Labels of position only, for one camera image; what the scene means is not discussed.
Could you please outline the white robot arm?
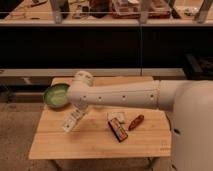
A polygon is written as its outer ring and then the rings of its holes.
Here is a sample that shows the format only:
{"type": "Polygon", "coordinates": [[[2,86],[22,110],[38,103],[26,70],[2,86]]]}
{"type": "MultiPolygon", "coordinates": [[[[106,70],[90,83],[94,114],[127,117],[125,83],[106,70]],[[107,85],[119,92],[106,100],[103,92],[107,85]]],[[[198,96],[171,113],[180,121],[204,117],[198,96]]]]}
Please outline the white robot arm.
{"type": "Polygon", "coordinates": [[[79,71],[67,91],[77,107],[135,107],[170,111],[171,171],[213,171],[213,81],[154,80],[95,86],[79,71]]]}

